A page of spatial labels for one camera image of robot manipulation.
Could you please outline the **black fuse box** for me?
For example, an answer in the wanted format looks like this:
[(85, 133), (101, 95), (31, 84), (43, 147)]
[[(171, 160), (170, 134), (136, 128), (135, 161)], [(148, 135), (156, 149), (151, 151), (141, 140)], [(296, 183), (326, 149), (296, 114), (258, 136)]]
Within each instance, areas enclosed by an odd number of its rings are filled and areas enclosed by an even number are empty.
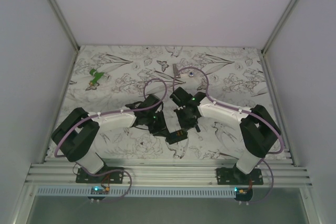
[(169, 133), (169, 135), (166, 137), (166, 142), (170, 145), (178, 143), (180, 141), (183, 141), (188, 138), (188, 132), (184, 130), (178, 130), (172, 133)]

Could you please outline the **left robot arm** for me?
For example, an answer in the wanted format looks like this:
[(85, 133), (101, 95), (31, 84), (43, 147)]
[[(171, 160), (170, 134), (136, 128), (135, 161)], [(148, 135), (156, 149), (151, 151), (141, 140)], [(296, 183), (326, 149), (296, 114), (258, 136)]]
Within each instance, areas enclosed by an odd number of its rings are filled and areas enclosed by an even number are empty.
[(103, 182), (107, 169), (102, 158), (91, 148), (96, 136), (106, 131), (130, 128), (136, 123), (148, 123), (162, 106), (162, 100), (150, 94), (142, 102), (110, 112), (87, 112), (75, 108), (51, 135), (56, 144), (54, 157), (65, 157), (78, 164), (95, 183)]

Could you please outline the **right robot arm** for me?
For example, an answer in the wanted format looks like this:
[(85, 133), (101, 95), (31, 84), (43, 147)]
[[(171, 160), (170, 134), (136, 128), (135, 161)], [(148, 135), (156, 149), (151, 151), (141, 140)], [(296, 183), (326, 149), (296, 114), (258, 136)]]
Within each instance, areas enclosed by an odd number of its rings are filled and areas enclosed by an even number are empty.
[(177, 118), (180, 126), (192, 127), (201, 117), (211, 118), (228, 126), (239, 126), (245, 150), (233, 170), (233, 179), (245, 184), (251, 179), (251, 172), (270, 153), (281, 131), (268, 111), (262, 105), (253, 108), (239, 107), (217, 102), (204, 92), (195, 95), (179, 87), (170, 95), (177, 105)]

